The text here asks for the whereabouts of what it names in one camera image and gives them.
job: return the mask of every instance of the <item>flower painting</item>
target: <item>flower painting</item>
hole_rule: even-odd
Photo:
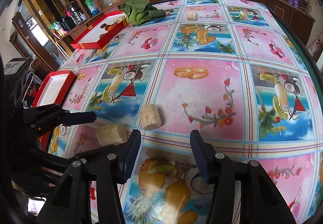
[[[157,130],[243,139],[241,90],[236,62],[169,59],[155,102],[164,119]]]
[[[255,8],[227,6],[231,20],[234,23],[246,23],[254,26],[270,28],[261,12]]]
[[[313,193],[314,154],[259,162],[282,194],[296,223],[303,223],[307,201]]]
[[[171,51],[235,54],[231,34],[225,23],[180,25]]]
[[[251,66],[258,109],[259,141],[313,139],[312,116],[298,74]]]
[[[110,64],[87,103],[99,118],[133,125],[155,61]]]

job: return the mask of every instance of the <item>black container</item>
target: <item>black container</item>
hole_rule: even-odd
[[[68,16],[64,16],[59,23],[62,26],[62,29],[66,32],[71,31],[76,26]]]

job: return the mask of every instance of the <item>red object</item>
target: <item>red object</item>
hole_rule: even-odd
[[[96,199],[94,191],[95,191],[95,188],[91,187],[90,188],[90,198],[92,200],[95,200]]]
[[[226,113],[227,115],[231,114],[231,113],[232,113],[232,109],[231,109],[231,107],[226,107],[226,108],[225,108],[225,113]]]
[[[101,22],[111,16],[123,14],[120,10],[107,13],[99,18],[95,23],[90,25],[84,32],[82,32],[72,43],[71,46],[74,49],[102,49],[108,42],[112,40],[124,27],[128,25],[127,21],[124,19],[122,22],[118,23],[114,28],[108,31],[104,36],[96,42],[91,43],[80,43],[80,41],[87,35],[95,26],[101,25]]]
[[[135,85],[133,83],[128,84],[127,87],[120,93],[120,95],[117,96],[117,98],[119,98],[120,96],[136,96]]]
[[[53,101],[53,104],[61,104],[63,102],[63,100],[64,100],[64,97],[65,97],[66,93],[68,92],[69,88],[71,87],[74,79],[76,78],[76,75],[72,71],[69,71],[69,70],[49,73],[46,76],[43,84],[40,86],[39,91],[38,91],[38,93],[37,93],[37,95],[36,95],[36,97],[35,97],[35,99],[33,101],[33,104],[31,105],[31,107],[38,106],[39,99],[42,96],[42,94],[44,93],[46,85],[50,81],[51,77],[57,76],[57,75],[64,75],[64,74],[67,74],[65,82],[62,85],[61,89],[59,90],[59,93],[57,94],[56,99]],[[40,145],[41,145],[43,151],[46,151],[49,136],[50,136],[50,132],[48,132],[45,135],[41,136],[40,139],[39,139],[39,142],[40,142]]]
[[[305,112],[305,108],[301,102],[301,100],[296,96],[295,97],[295,104],[294,104],[294,111],[293,113],[295,113],[296,111],[300,111],[300,112]]]
[[[225,85],[230,85],[230,78],[224,80]]]
[[[231,116],[226,116],[223,118],[224,124],[225,125],[232,125],[233,123],[233,118]]]
[[[259,21],[261,21],[261,19],[260,19],[258,16],[254,16],[254,17],[252,18],[252,20],[259,20]]]
[[[208,114],[211,114],[212,109],[207,106],[207,107],[205,107],[205,112],[207,112]]]

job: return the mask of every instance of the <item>red fruit print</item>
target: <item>red fruit print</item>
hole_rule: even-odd
[[[232,113],[232,109],[231,109],[230,107],[226,107],[226,108],[225,108],[225,113],[226,113],[227,115],[231,114],[231,113]]]
[[[283,58],[279,52],[276,52],[276,55],[279,57],[279,58]]]
[[[275,174],[275,179],[279,179],[280,178],[280,171],[277,171]]]
[[[233,118],[231,116],[226,116],[223,118],[224,124],[229,126],[233,123]]]
[[[205,112],[207,112],[208,114],[211,114],[212,109],[207,106],[207,107],[205,107]]]
[[[93,188],[93,187],[91,187],[90,188],[90,198],[92,199],[92,200],[95,200],[96,199],[96,197],[95,197],[95,189]]]
[[[301,173],[301,171],[302,171],[302,168],[300,167],[300,168],[298,168],[297,170],[296,170],[296,175],[299,175],[300,173]]]
[[[270,176],[270,178],[273,180],[274,179],[274,176],[275,176],[275,173],[273,170],[270,170],[267,172],[268,176]]]
[[[224,80],[224,84],[225,84],[225,85],[230,85],[230,78],[225,79],[225,80]]]

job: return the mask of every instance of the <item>cocktail glass print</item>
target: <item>cocktail glass print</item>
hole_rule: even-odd
[[[307,220],[308,218],[314,215],[314,213],[318,210],[323,200],[323,152],[319,153],[318,156],[319,156],[319,177],[315,184],[314,195],[311,198],[308,215],[304,220]]]
[[[171,24],[163,24],[133,30],[113,58],[159,52],[168,40],[171,28]]]
[[[50,134],[50,143],[47,152],[56,156],[64,157],[66,146],[70,139],[71,127],[59,125]]]
[[[313,139],[312,116],[298,74],[251,65],[259,141]]]
[[[102,66],[81,68],[76,73],[76,80],[66,95],[63,107],[80,111],[85,99],[91,93]]]
[[[295,65],[286,46],[274,32],[255,27],[235,25],[248,56]]]
[[[256,7],[257,5],[254,2],[247,0],[223,0],[225,5],[238,5],[238,6],[248,6],[248,7]]]
[[[227,8],[234,23],[246,23],[271,28],[258,9],[233,6],[227,6]]]
[[[291,42],[291,40],[285,35],[281,35],[281,37],[284,40],[284,42],[285,42],[287,48],[289,49],[289,51],[292,53],[292,55],[293,55],[294,59],[296,60],[298,66],[303,70],[307,70],[303,60],[301,59],[300,55],[296,51],[296,48],[293,45],[293,43]]]
[[[88,57],[85,59],[84,63],[95,62],[100,60],[108,59],[114,49],[119,45],[119,43],[124,38],[125,34],[117,34],[106,46],[102,49],[96,50],[93,49]]]
[[[124,202],[125,221],[205,223],[213,188],[199,177],[192,155],[143,144]]]
[[[186,5],[220,4],[220,0],[186,0]]]
[[[87,111],[94,111],[105,120],[132,125],[154,64],[155,61],[137,61],[108,65]]]
[[[197,5],[187,6],[185,8],[183,21],[190,20],[188,13],[194,12],[197,14],[197,21],[225,21],[224,13],[219,5]]]
[[[212,139],[243,139],[244,107],[237,62],[168,59],[155,104],[158,131]]]
[[[302,223],[312,190],[314,154],[258,160],[285,199],[297,223]]]
[[[78,125],[70,141],[67,158],[72,158],[75,154],[89,151],[101,147],[96,138],[95,127],[86,124]]]
[[[181,24],[171,51],[235,54],[231,34],[225,23]]]

